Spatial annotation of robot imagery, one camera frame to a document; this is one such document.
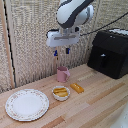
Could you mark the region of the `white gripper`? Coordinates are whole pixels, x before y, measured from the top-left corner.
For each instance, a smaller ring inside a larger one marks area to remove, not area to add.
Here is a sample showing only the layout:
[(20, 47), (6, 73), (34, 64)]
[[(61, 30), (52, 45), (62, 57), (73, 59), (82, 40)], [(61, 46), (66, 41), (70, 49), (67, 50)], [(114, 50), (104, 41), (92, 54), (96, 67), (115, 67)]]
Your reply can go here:
[[(51, 29), (47, 32), (46, 44), (49, 47), (57, 47), (64, 45), (76, 44), (79, 41), (80, 28), (75, 27), (71, 29)], [(70, 48), (66, 48), (66, 54), (70, 54)], [(58, 51), (55, 50), (54, 56), (58, 56)]]

